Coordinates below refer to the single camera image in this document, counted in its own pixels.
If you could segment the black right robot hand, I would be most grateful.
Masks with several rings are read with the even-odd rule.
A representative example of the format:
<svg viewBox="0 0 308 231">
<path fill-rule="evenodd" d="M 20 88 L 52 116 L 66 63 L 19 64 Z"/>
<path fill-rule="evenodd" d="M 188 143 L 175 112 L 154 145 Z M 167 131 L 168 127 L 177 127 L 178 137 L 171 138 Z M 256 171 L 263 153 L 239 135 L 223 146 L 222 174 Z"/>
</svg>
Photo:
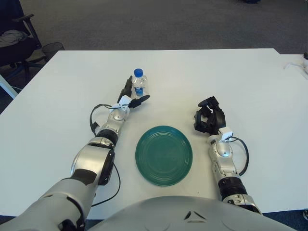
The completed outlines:
<svg viewBox="0 0 308 231">
<path fill-rule="evenodd" d="M 214 96 L 209 97 L 198 104 L 201 109 L 196 111 L 194 115 L 194 129 L 217 135 L 220 128 L 226 127 L 225 115 L 219 107 L 219 103 Z"/>
</svg>

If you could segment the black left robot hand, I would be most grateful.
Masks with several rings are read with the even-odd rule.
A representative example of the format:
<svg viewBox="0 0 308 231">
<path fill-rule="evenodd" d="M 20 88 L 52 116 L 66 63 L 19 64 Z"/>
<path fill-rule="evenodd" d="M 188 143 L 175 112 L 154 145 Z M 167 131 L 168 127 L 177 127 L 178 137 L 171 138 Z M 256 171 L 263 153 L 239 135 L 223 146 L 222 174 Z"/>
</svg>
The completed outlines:
<svg viewBox="0 0 308 231">
<path fill-rule="evenodd" d="M 118 100 L 117 100 L 117 103 L 120 103 L 120 100 L 122 99 L 123 96 L 127 96 L 127 97 L 131 97 L 132 95 L 132 76 L 130 76 L 127 81 L 126 81 L 126 84 L 124 86 L 124 88 L 122 89 L 119 97 L 118 97 Z M 150 98 L 150 95 L 145 95 L 145 96 L 142 96 L 138 99 L 132 99 L 129 103 L 120 103 L 121 105 L 124 105 L 124 104 L 127 104 L 128 105 L 128 108 L 136 108 L 138 106 L 140 106 L 144 101 L 146 101 L 147 99 Z"/>
</svg>

